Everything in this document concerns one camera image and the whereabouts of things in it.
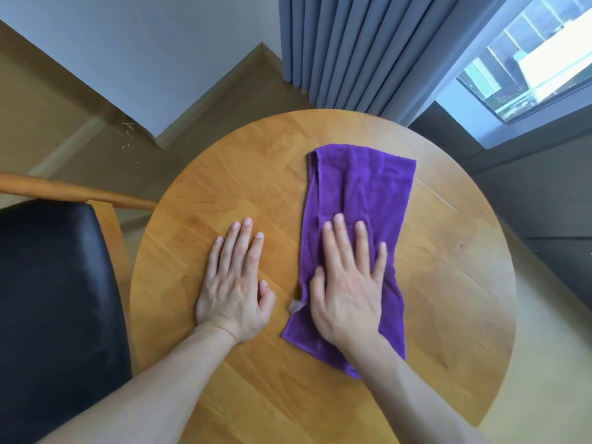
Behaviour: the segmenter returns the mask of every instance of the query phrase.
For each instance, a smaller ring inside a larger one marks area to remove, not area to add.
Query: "black cushion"
[[[130,379],[92,206],[35,199],[0,210],[0,442],[35,442]]]

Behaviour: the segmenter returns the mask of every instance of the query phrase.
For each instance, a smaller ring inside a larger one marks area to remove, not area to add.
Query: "building outside window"
[[[592,0],[533,0],[458,80],[504,122],[592,81]]]

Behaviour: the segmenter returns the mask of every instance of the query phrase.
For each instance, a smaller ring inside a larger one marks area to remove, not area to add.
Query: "purple towel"
[[[318,265],[324,266],[322,226],[343,212],[353,245],[353,227],[366,223],[371,268],[381,241],[388,248],[382,284],[382,316],[378,330],[405,358],[403,297],[397,287],[394,251],[409,201],[416,161],[352,145],[327,145],[308,155],[308,194],[300,240],[300,286],[304,306],[293,313],[282,337],[348,375],[359,378],[344,355],[325,341],[315,327],[308,286]]]

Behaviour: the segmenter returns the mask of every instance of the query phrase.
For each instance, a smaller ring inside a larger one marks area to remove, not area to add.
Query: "table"
[[[140,245],[130,316],[146,369],[195,326],[215,238],[245,216],[266,237],[260,277],[277,293],[272,317],[218,368],[181,442],[396,442],[361,382],[279,336],[299,296],[306,154],[328,143],[417,160],[395,253],[407,361],[473,425],[497,395],[513,349],[516,282],[481,191],[447,154],[395,123],[349,111],[290,112],[244,126],[197,157],[163,196]]]

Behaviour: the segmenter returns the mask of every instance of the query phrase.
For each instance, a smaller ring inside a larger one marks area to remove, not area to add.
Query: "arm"
[[[401,444],[486,443],[392,349],[378,332],[382,278],[387,261],[381,243],[372,271],[365,224],[356,223],[356,252],[343,215],[323,225],[327,275],[317,268],[311,307],[321,335],[356,368]]]
[[[227,353],[267,324],[275,294],[257,284],[263,234],[249,248],[251,222],[234,223],[210,253],[197,303],[199,326],[169,356],[41,443],[176,443],[205,384]],[[257,288],[261,300],[257,301]]]

